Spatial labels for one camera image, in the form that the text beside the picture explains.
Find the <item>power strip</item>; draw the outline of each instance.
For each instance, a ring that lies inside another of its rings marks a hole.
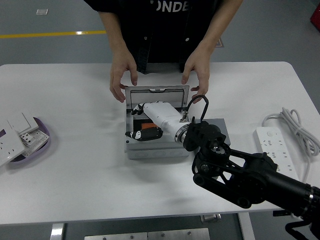
[[[288,148],[278,127],[257,127],[253,133],[260,153],[267,155],[278,165],[277,172],[295,180],[299,180]]]

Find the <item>floor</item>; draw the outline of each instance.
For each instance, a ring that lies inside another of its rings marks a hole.
[[[245,0],[222,35],[224,47],[216,48],[211,60],[288,62],[320,112],[320,32],[310,23],[319,3],[319,0]],[[48,14],[36,15],[37,9],[48,9]],[[0,66],[110,63],[112,53],[105,34],[5,38],[13,34],[100,30],[103,30],[103,25],[98,14],[83,1],[2,0]],[[257,240],[293,239],[284,229],[286,223],[293,221],[289,216],[272,217],[272,212],[255,212],[250,214],[250,218]],[[0,239],[49,240],[51,227],[51,223],[0,226]],[[242,239],[236,214],[223,215],[221,222],[206,224],[201,223],[199,216],[75,222],[66,225],[64,239],[83,240],[84,236],[90,235],[188,228],[209,228],[212,240]],[[316,239],[308,227],[301,229],[307,238]]]

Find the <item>black t-shirt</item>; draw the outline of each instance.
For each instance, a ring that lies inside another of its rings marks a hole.
[[[148,63],[178,63],[186,29],[189,2],[154,0],[157,9]]]

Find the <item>electrical socket panel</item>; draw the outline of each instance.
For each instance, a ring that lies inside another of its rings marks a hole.
[[[258,151],[260,153],[266,152],[278,165],[278,173],[299,180],[285,140],[278,127],[257,127],[253,137]]]
[[[2,166],[22,154],[25,146],[15,130],[3,129],[0,133],[0,166]]]

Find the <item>orange component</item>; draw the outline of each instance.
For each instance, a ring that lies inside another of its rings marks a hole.
[[[142,129],[148,129],[148,128],[154,128],[154,127],[158,127],[157,125],[155,125],[153,122],[150,123],[142,123],[141,124],[141,128]]]

